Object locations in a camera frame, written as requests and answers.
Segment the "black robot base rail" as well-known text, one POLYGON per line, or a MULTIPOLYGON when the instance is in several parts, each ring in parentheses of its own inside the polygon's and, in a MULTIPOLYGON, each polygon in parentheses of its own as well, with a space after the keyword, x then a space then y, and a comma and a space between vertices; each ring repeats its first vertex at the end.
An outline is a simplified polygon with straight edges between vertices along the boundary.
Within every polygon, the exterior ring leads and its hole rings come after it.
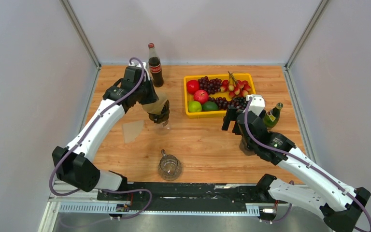
POLYGON ((277 201, 254 184, 132 182, 125 194, 97 191, 85 203, 65 202, 62 213, 136 213, 176 216, 243 216, 275 219, 277 201))

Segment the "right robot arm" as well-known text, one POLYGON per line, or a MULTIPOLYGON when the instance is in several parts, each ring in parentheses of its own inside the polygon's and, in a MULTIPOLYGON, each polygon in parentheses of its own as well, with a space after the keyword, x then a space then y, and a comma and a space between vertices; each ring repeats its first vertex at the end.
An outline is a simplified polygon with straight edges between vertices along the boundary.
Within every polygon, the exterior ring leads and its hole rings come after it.
POLYGON ((246 155, 257 155, 292 173, 308 188, 288 184, 271 174, 258 181, 257 197, 268 202, 272 198, 299 206, 320 217, 335 232, 361 231, 356 224, 365 214, 371 231, 371 217, 366 204, 371 193, 354 188, 324 171, 312 162, 295 144, 280 133, 267 131, 262 119, 251 111, 230 107, 223 120, 227 131, 234 121, 232 132, 242 137, 240 149, 246 155))

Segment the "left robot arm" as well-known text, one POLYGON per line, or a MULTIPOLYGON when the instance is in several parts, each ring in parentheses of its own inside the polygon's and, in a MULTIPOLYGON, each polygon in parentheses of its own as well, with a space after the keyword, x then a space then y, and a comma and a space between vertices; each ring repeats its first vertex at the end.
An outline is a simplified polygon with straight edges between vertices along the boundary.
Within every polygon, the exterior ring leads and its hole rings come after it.
POLYGON ((90 192, 93 189, 109 190, 116 200, 128 195, 126 177, 112 171, 98 169, 93 160, 112 127, 137 103, 149 104, 158 100, 145 63, 130 64, 123 78, 108 88, 96 113, 81 132, 65 147, 57 146, 52 158, 54 171, 49 186, 53 194, 53 180, 68 183, 77 190, 90 192))

